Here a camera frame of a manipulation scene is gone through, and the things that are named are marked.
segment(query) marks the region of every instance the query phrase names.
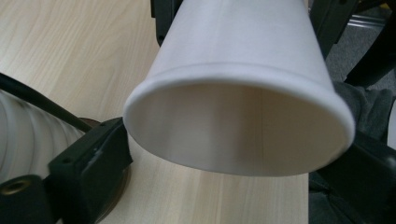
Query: black plastic part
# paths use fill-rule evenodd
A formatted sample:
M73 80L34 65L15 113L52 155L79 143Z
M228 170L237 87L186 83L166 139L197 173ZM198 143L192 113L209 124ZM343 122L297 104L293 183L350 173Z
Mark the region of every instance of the black plastic part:
M0 223L55 223L39 176L24 175L0 185Z
M352 147L318 170L329 185L372 223L396 221L396 151L357 132Z
M373 7L378 7L386 3L386 0L362 0L358 4L355 13L360 13Z
M337 43L359 0L315 0L310 19L324 58Z
M131 162L122 119L92 129L49 164L46 184L53 189L51 201L59 206L54 213L66 224L94 223Z
M387 0L387 4L393 11L396 10L396 0Z
M345 83L367 88L395 66L396 15L393 12L374 44L348 74Z
M47 113L63 120L64 122L82 130L89 131L92 127L77 118L61 106L53 103L49 98L42 95L40 92L20 83L19 81L0 73L0 90L6 91L25 102L35 105Z
M150 0L151 17L155 18L157 42L163 44L183 0Z

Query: black cable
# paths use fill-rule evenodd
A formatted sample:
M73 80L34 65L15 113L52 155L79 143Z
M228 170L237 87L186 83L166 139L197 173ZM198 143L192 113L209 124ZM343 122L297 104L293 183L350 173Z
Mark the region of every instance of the black cable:
M61 106L52 102L49 98L38 91L20 83L19 81L0 73L0 89L6 91L23 101L35 105L47 113L55 116L58 119L82 130L84 133L89 131L92 127L77 118Z

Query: table surface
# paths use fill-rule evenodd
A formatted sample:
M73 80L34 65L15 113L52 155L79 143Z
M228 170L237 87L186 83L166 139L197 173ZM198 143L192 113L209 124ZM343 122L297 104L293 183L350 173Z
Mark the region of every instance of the table surface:
M0 72L78 117L122 115L159 49L149 0L0 0ZM131 182L102 223L307 223L307 175L244 177L159 159L130 138Z

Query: black bracket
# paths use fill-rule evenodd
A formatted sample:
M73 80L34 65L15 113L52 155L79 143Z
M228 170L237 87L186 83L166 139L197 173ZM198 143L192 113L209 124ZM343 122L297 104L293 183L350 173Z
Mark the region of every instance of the black bracket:
M151 17L155 18L157 42L163 44L183 0L150 0Z
M392 12L387 24L373 45L347 75L345 83L367 88L374 85L396 66L396 14Z
M315 0L310 19L324 58L337 43L359 0Z
M357 132L349 150L318 170L323 179L370 223L395 223L396 151Z
M96 126L49 163L49 176L0 185L0 223L94 223L120 197L132 158L122 119Z

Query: wooden table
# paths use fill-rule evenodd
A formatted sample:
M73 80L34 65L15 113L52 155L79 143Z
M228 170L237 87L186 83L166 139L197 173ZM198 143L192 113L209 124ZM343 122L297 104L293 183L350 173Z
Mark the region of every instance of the wooden table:
M0 72L78 117L120 117L158 49L149 0L0 0ZM130 185L102 223L308 222L307 175L220 175L130 147Z

